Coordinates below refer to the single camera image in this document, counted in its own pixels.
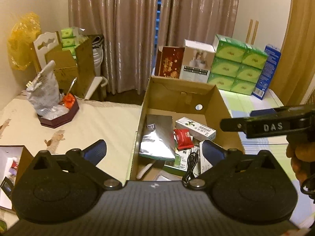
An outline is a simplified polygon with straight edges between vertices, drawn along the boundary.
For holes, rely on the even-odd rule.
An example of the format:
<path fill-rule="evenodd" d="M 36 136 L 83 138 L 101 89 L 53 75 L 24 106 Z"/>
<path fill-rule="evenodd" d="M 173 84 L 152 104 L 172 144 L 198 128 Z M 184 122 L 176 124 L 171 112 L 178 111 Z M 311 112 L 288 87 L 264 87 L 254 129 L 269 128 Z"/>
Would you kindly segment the person's right hand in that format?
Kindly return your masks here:
<path fill-rule="evenodd" d="M 304 162 L 314 162 L 314 142 L 302 143 L 296 146 L 288 144 L 286 156 L 290 158 L 291 167 L 295 177 L 302 184 L 307 178 L 307 171 L 302 168 Z"/>

